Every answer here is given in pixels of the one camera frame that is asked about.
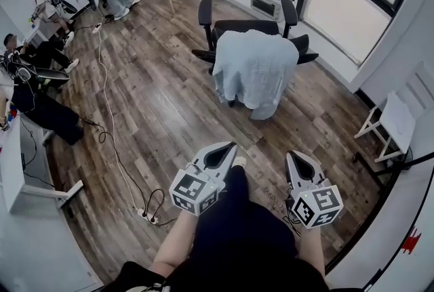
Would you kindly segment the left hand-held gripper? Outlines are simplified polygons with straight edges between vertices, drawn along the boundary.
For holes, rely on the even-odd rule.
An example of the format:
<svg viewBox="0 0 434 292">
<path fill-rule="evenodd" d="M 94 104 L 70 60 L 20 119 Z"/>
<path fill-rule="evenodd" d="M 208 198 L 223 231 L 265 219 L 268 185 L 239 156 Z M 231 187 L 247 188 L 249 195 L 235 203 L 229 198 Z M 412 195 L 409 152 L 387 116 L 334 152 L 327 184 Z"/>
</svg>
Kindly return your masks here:
<svg viewBox="0 0 434 292">
<path fill-rule="evenodd" d="M 195 216 L 207 211 L 224 190 L 224 179 L 236 154 L 234 142 L 219 142 L 202 148 L 194 161 L 176 174 L 169 189 L 173 204 Z"/>
</svg>

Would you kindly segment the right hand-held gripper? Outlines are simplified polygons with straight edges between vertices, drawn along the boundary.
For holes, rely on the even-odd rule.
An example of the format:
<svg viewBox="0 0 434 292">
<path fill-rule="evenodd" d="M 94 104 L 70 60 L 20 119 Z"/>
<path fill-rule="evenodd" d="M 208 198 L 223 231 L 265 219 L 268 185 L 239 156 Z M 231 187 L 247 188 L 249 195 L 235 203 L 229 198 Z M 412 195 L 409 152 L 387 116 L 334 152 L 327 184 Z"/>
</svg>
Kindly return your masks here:
<svg viewBox="0 0 434 292">
<path fill-rule="evenodd" d="M 295 150 L 286 153 L 285 169 L 290 188 L 294 187 L 296 176 L 301 180 L 311 182 L 323 179 L 320 164 L 306 154 Z M 296 188 L 290 194 L 294 199 L 291 212 L 306 229 L 332 223 L 343 209 L 338 187 L 332 185 L 329 179 L 312 184 L 304 190 Z"/>
</svg>

